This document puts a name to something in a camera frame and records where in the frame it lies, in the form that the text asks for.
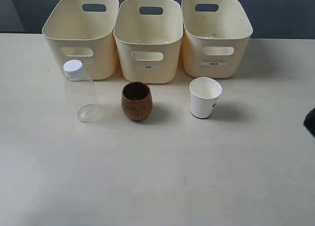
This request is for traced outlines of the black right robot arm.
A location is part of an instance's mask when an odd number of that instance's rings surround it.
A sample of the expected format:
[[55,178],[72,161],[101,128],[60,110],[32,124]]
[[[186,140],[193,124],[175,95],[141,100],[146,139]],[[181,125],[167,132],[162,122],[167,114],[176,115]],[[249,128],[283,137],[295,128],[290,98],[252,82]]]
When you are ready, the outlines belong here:
[[315,138],[315,108],[313,108],[305,117],[303,121],[304,127]]

